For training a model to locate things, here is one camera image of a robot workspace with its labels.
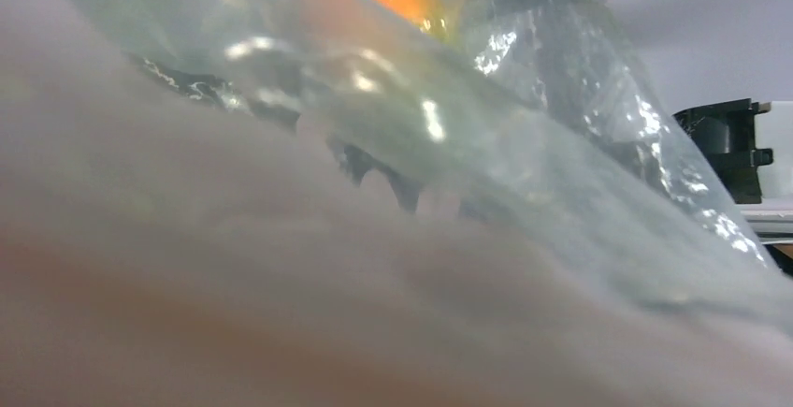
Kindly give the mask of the clear zip top bag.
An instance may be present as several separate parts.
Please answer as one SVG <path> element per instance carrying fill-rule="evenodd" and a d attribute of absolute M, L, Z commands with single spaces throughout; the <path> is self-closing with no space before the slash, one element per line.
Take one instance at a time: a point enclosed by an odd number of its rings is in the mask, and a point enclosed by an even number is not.
<path fill-rule="evenodd" d="M 1 0 L 5 406 L 788 406 L 602 0 Z"/>

